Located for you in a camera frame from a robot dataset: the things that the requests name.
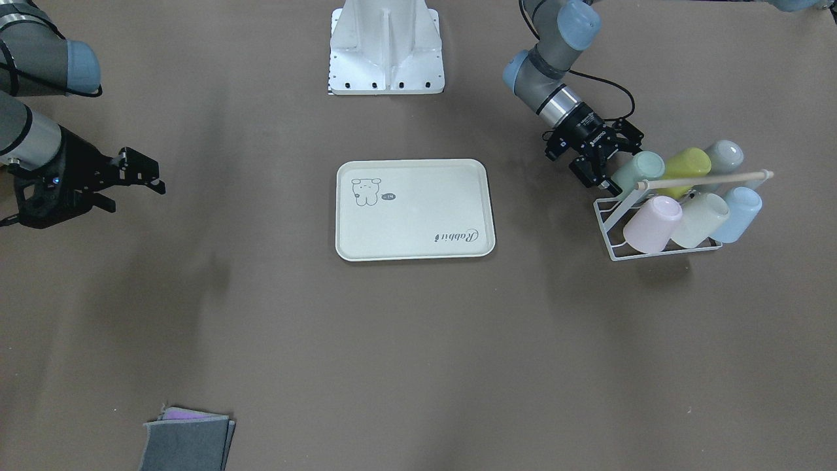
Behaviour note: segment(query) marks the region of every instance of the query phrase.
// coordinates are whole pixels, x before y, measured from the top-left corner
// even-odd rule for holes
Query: yellow cup
[[[704,151],[699,148],[687,148],[665,161],[665,173],[661,180],[705,177],[710,170],[712,170],[712,161]],[[658,189],[657,193],[680,199],[690,189],[691,186],[676,186]]]

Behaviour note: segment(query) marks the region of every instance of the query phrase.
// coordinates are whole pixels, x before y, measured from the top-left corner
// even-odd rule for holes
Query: cup rack
[[[613,228],[621,220],[628,220],[627,215],[635,213],[639,207],[650,197],[654,196],[656,189],[672,188],[679,186],[697,186],[703,184],[734,184],[744,183],[750,189],[756,189],[767,180],[773,178],[774,173],[769,170],[761,170],[759,172],[739,173],[733,175],[722,175],[717,177],[701,177],[698,179],[672,179],[672,180],[643,180],[638,182],[630,194],[619,201],[618,198],[602,198],[596,199],[593,202],[593,209],[598,220],[598,228],[602,233],[604,245],[608,249],[610,260],[634,260],[637,258],[648,258],[652,256],[676,255],[702,251],[716,251],[723,247],[723,244],[707,238],[698,247],[693,249],[684,249],[677,246],[674,242],[669,242],[669,245],[659,253],[637,253],[631,248],[627,242],[622,240],[621,231],[618,232],[616,240],[612,237]]]

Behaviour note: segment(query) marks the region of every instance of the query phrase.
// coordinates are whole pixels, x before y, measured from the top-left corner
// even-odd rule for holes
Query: cartoon animal drawing
[[[374,206],[377,204],[377,192],[381,190],[381,179],[354,179],[352,192],[358,206]]]

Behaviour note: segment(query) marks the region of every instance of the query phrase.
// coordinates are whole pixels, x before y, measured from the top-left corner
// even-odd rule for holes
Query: folded cloth
[[[140,471],[223,471],[235,421],[229,416],[168,407],[148,431]]]

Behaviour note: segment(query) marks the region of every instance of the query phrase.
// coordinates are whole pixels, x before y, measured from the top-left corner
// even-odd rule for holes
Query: pink cup
[[[643,253],[662,252],[682,219],[683,209],[677,201],[668,196],[655,196],[625,225],[625,241]]]

